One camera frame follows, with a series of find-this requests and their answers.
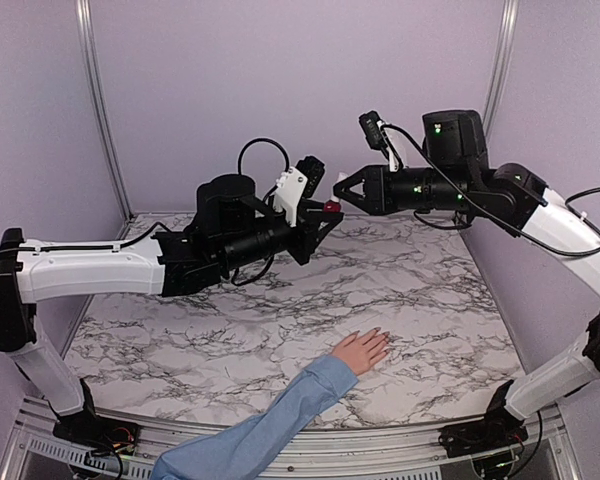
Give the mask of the red nail polish bottle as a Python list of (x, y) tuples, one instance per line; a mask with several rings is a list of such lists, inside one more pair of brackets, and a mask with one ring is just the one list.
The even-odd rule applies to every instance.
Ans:
[(338, 198), (330, 199), (324, 203), (323, 211), (326, 213), (339, 213), (341, 211), (341, 204)]

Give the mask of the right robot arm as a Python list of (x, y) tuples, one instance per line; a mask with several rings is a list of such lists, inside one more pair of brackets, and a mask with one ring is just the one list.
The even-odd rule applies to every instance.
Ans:
[[(388, 163), (366, 166), (338, 181), (334, 195), (374, 216), (440, 210), (489, 219), (552, 254), (600, 298), (600, 229), (572, 207), (576, 195), (561, 197), (517, 163), (490, 168), (475, 110), (431, 112), (422, 121), (424, 141), (414, 147), (427, 165), (409, 168), (389, 136), (398, 126), (375, 111), (361, 115), (369, 147), (382, 152)], [(462, 439), (495, 448), (545, 405), (598, 379), (600, 312), (565, 351), (500, 386), (480, 420), (455, 428)]]

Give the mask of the blue sleeved forearm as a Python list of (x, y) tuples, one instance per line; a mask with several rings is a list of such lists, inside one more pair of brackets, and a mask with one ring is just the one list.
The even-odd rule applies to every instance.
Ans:
[(321, 356), (305, 367), (265, 412), (162, 453), (151, 477), (255, 479), (298, 432), (357, 383), (357, 376), (343, 361)]

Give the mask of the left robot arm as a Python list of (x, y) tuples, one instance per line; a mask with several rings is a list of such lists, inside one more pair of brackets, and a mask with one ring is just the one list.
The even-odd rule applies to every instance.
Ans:
[(44, 395), (62, 428), (86, 445), (99, 444), (106, 423), (85, 381), (36, 325), (38, 303), (108, 293), (186, 296), (280, 252), (305, 265), (343, 219), (312, 200), (317, 181), (290, 168), (272, 198), (260, 200), (252, 178), (222, 175), (198, 187), (197, 211), (183, 230), (155, 223), (126, 241), (60, 244), (6, 230), (0, 243), (0, 352)]

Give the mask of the mannequin hand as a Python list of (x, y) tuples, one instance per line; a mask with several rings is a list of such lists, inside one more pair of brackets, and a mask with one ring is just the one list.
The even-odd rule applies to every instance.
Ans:
[(364, 334), (353, 332), (341, 340), (330, 355), (341, 360), (356, 376), (372, 370), (389, 353), (389, 333), (373, 328)]

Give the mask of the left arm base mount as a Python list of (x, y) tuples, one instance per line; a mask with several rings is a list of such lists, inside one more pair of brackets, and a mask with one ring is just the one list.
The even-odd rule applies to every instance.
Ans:
[(56, 438), (93, 447), (99, 453), (131, 455), (137, 446), (140, 427), (133, 422), (102, 418), (96, 426), (69, 427), (57, 422), (53, 428)]

